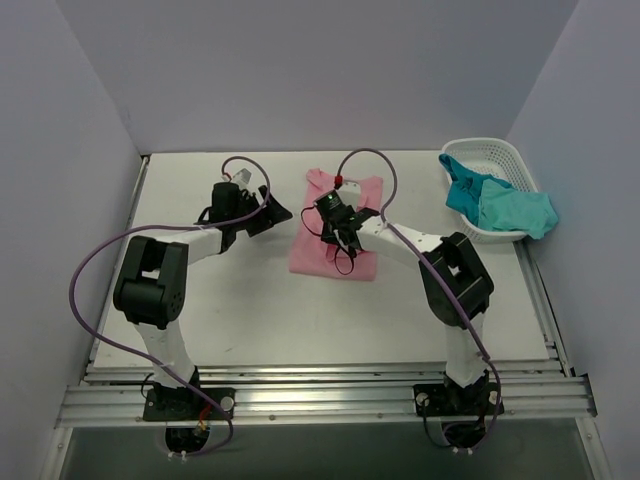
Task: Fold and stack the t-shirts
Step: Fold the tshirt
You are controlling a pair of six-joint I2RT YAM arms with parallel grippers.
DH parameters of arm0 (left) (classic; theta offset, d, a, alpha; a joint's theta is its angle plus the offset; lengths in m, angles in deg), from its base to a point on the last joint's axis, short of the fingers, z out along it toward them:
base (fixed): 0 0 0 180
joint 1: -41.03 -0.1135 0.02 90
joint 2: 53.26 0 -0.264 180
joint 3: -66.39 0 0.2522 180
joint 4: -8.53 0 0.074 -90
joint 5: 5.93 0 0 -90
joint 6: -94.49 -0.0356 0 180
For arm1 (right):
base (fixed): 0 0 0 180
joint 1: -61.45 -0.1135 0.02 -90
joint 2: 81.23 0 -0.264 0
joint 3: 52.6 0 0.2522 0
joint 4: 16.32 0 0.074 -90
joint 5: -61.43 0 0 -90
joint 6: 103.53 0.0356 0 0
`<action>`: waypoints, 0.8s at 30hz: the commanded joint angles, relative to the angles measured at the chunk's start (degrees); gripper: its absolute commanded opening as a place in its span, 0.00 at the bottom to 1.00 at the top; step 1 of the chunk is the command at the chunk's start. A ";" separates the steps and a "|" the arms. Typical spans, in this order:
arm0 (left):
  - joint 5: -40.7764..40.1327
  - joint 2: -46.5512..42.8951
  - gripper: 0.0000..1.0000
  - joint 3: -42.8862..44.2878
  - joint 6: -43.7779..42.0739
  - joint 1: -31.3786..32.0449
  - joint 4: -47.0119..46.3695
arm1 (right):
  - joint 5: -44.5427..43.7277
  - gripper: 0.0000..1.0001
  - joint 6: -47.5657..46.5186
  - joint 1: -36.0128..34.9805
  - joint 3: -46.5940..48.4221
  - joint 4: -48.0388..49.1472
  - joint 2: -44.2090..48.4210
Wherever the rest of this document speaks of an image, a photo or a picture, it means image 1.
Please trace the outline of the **pink t shirt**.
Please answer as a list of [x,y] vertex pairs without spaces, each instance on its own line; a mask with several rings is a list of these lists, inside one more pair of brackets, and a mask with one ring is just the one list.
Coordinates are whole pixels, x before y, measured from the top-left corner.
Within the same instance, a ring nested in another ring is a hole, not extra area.
[[317,237],[322,230],[322,220],[316,211],[312,211],[312,204],[334,187],[334,177],[319,168],[309,169],[306,173],[307,190],[300,226],[289,253],[289,271],[332,279],[373,281],[377,274],[375,253],[359,253],[351,265],[345,253],[338,253],[336,246]]

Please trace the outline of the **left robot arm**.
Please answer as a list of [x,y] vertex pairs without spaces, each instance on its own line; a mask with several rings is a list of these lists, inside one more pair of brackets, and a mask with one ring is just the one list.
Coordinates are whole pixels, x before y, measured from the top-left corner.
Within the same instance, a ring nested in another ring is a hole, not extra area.
[[116,281],[113,303],[142,337],[154,366],[153,393],[179,419],[194,417],[202,405],[199,373],[179,326],[186,300],[188,266],[225,253],[244,231],[253,237],[293,214],[267,193],[234,182],[213,187],[211,204],[196,229],[165,238],[131,238]]

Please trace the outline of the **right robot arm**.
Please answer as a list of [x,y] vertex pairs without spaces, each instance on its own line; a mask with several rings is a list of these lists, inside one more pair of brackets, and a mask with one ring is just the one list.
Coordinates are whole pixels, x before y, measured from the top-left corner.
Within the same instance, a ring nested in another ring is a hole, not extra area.
[[444,400],[455,412],[480,400],[477,382],[489,368],[483,342],[484,316],[494,283],[470,240],[462,233],[427,234],[388,221],[370,208],[355,210],[335,190],[312,203],[322,220],[321,239],[352,259],[376,253],[416,268],[432,315],[445,328]]

